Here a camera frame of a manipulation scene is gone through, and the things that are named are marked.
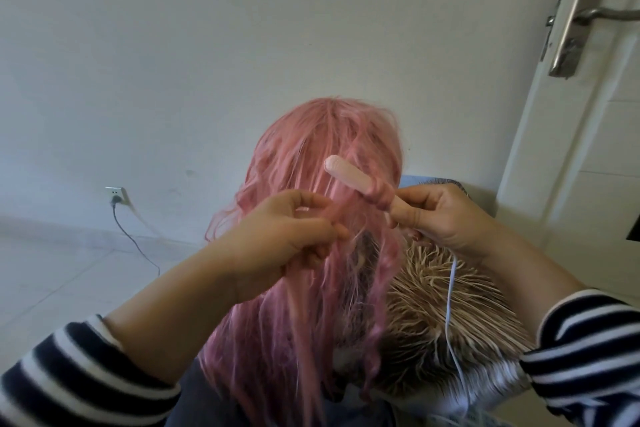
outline metal door handle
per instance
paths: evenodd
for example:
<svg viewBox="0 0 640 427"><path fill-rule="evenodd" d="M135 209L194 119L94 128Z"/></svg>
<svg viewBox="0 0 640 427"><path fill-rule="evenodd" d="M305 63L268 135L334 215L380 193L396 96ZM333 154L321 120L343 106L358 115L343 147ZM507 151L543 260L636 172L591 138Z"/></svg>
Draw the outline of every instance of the metal door handle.
<svg viewBox="0 0 640 427"><path fill-rule="evenodd" d="M640 21L640 10L615 10L606 7L596 7L578 12L573 22L588 26L594 19L609 19L612 21Z"/></svg>
<svg viewBox="0 0 640 427"><path fill-rule="evenodd" d="M640 10L613 10L600 7L602 0L573 0L562 35L551 60L549 76L569 78L575 75L580 56L591 33L595 19L640 21Z"/></svg>

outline wall socket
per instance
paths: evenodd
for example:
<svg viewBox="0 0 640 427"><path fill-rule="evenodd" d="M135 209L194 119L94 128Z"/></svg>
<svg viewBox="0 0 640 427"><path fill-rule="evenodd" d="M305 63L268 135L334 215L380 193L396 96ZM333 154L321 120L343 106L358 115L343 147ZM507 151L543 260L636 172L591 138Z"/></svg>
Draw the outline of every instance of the wall socket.
<svg viewBox="0 0 640 427"><path fill-rule="evenodd" d="M123 187L105 187L106 191L109 193L109 203L111 203L111 199L114 196L119 196L122 201L120 204L124 204L125 206L129 205L129 198L127 197L127 191L124 190Z"/></svg>

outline pink wig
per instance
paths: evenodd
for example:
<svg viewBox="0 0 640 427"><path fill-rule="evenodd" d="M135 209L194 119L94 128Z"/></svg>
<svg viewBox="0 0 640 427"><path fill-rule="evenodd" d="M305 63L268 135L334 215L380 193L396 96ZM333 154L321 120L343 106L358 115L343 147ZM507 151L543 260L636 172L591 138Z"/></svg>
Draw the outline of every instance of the pink wig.
<svg viewBox="0 0 640 427"><path fill-rule="evenodd" d="M393 116L355 99L318 98L268 128L255 147L234 208L225 214L241 220L281 190L313 190L335 201L325 215L353 236L351 243L333 247L321 270L292 264L268 292L231 309L205 344L203 372L213 385L228 387L254 424L310 425L314 414L323 418L321 384L332 390L336 331L349 327L356 314L370 317L372 325L363 345L365 395L380 369L377 344L386 326L385 296L402 263L402 238L387 227L384 213L367 203L381 199L380 189L367 199L324 171L324 159L332 154L397 188L402 151ZM215 238L216 222L214 217L208 239ZM364 234L378 252L372 281L362 280L354 259ZM366 305L356 301L363 287Z"/></svg>

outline striped sleeve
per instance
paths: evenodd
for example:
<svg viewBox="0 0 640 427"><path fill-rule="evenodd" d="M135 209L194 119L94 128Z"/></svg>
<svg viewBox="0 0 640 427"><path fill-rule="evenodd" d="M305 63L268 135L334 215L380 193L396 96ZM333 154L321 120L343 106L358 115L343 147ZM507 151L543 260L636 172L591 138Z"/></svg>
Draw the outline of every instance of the striped sleeve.
<svg viewBox="0 0 640 427"><path fill-rule="evenodd" d="M551 413L574 424L640 426L640 310L596 290L547 314L521 365Z"/></svg>
<svg viewBox="0 0 640 427"><path fill-rule="evenodd" d="M100 316L48 336L0 380L0 427L162 426L180 397L131 362Z"/></svg>

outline white cable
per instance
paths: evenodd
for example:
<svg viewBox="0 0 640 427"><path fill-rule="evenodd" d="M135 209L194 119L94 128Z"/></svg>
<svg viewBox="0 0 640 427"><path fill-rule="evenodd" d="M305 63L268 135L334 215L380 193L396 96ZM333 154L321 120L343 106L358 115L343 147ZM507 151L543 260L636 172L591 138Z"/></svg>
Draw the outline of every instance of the white cable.
<svg viewBox="0 0 640 427"><path fill-rule="evenodd" d="M469 397L469 390L467 388L467 383L465 381L465 375L462 373L462 368L460 367L458 358L456 358L456 354L453 352L453 347L451 346L451 341L449 340L449 324L451 322L451 294L453 292L453 284L456 279L457 266L458 266L458 257L456 257L456 255L453 254L453 263L451 264L451 275L449 276L449 292L447 293L447 313L444 320L444 337L447 340L447 349L449 350L449 354L451 355L451 358L453 358L453 363L456 365L456 369L458 370L458 376L460 377L460 384L462 384L462 390L465 391L465 398L467 400L467 405L465 407L464 417L466 417L469 411L469 407L471 407L471 398Z"/></svg>

